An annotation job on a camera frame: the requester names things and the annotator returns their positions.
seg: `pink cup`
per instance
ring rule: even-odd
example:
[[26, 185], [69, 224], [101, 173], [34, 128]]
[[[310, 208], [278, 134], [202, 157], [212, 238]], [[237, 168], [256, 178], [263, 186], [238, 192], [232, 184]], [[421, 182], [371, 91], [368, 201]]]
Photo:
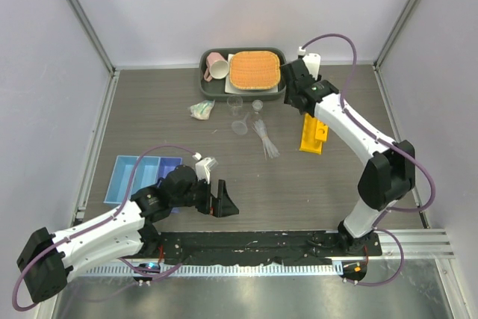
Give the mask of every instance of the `pink cup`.
[[206, 71], [204, 71], [206, 81], [213, 78], [225, 78], [229, 74], [229, 63], [219, 52], [212, 52], [208, 55], [206, 66]]

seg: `clear plastic utensil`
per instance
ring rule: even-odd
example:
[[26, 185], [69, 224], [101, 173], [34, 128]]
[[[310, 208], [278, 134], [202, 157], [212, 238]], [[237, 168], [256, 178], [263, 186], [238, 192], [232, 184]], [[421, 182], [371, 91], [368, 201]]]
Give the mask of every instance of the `clear plastic utensil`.
[[227, 98], [227, 105], [231, 111], [232, 116], [239, 116], [242, 108], [242, 97], [239, 95], [232, 95]]
[[248, 112], [246, 116], [242, 120], [235, 120], [231, 127], [232, 131], [234, 133], [239, 134], [240, 136], [243, 136], [247, 133], [247, 118], [249, 117], [250, 113]]

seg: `wooden table surface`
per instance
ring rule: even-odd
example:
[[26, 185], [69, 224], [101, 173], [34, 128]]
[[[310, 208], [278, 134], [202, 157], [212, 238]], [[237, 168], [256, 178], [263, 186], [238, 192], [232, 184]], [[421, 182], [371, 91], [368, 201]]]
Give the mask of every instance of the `wooden table surface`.
[[[322, 66], [320, 73], [339, 89], [350, 66]], [[161, 143], [181, 144], [213, 156], [213, 193], [225, 179], [240, 214], [214, 218], [194, 208], [181, 208], [157, 223], [167, 231], [235, 231], [336, 229], [357, 202], [357, 182], [363, 170], [352, 150], [332, 131], [323, 154], [299, 151], [303, 116], [283, 100], [264, 102], [263, 119], [280, 157], [264, 158], [261, 140], [249, 129], [244, 136], [231, 130], [233, 118], [224, 102], [216, 102], [207, 121], [190, 117], [189, 106], [203, 100], [197, 69], [123, 70], [105, 132], [85, 220], [111, 209], [102, 202], [118, 155], [139, 155]], [[371, 66], [359, 66], [347, 101], [379, 130], [393, 136]], [[244, 104], [251, 111], [250, 103]], [[152, 155], [192, 158], [176, 149]], [[401, 206], [415, 206], [412, 195]], [[422, 228], [418, 214], [389, 214], [389, 229]]]

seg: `clear plastic cup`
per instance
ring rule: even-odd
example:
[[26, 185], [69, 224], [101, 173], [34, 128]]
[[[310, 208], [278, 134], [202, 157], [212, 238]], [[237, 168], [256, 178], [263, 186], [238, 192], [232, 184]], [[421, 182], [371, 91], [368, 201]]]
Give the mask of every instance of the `clear plastic cup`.
[[227, 98], [227, 105], [231, 111], [232, 116], [239, 116], [242, 109], [242, 97], [239, 95], [231, 95]]
[[252, 108], [254, 109], [254, 112], [258, 113], [259, 111], [262, 110], [262, 101], [261, 100], [254, 100], [252, 102]]

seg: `orange woven mat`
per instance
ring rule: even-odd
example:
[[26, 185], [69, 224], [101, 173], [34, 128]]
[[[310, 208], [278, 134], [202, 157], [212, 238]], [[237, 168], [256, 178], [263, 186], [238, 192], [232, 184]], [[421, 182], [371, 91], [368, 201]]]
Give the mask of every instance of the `orange woven mat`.
[[231, 60], [231, 84], [241, 90], [268, 90], [281, 79], [279, 66], [272, 52], [238, 52]]

